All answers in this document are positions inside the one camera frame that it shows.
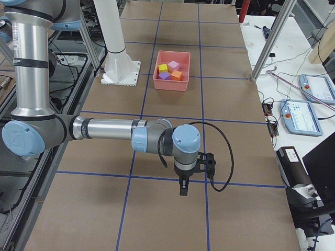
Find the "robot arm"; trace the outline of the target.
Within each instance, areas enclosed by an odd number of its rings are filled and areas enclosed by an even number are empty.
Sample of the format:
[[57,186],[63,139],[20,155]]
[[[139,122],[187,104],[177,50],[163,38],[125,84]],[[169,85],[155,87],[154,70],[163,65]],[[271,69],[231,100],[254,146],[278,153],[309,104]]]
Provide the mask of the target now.
[[124,139],[137,152],[173,157],[182,196],[187,195],[194,173],[206,173],[213,181],[216,162],[212,153],[200,152],[195,122],[173,127],[165,119],[93,119],[57,114],[50,108],[48,30],[79,30],[79,1],[3,1],[3,5],[12,24],[16,73],[17,106],[2,129],[9,150],[28,157],[72,140]]

